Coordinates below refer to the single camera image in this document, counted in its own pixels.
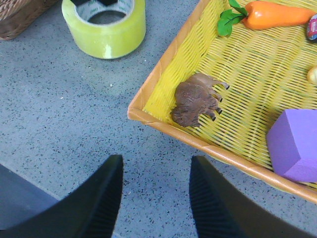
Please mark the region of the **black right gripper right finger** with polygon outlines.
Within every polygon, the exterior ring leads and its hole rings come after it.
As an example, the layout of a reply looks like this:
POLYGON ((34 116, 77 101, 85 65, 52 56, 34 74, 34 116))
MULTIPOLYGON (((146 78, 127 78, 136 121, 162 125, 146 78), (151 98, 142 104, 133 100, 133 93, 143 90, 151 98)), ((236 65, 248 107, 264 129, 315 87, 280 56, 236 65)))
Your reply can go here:
POLYGON ((191 158, 189 195, 200 238, 311 238, 237 190, 204 156, 191 158))

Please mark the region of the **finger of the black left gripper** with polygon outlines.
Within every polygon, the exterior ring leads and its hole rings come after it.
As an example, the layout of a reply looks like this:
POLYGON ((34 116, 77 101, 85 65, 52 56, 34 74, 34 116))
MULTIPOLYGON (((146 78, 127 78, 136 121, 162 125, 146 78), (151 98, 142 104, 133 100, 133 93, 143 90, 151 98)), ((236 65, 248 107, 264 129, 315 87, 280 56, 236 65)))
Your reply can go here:
POLYGON ((112 4, 117 3, 118 0, 99 0, 99 2, 103 4, 104 6, 110 6, 112 4))
POLYGON ((82 5, 88 2, 89 0, 71 0, 74 5, 82 5))

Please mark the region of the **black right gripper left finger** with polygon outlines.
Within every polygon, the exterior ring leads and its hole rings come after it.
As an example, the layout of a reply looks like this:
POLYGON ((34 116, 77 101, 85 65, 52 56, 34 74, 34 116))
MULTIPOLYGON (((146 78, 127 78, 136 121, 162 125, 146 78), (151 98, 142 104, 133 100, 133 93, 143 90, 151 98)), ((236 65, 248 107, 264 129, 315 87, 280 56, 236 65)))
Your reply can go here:
POLYGON ((2 238, 109 238, 123 190, 123 157, 111 155, 75 191, 46 211, 1 232, 2 238))

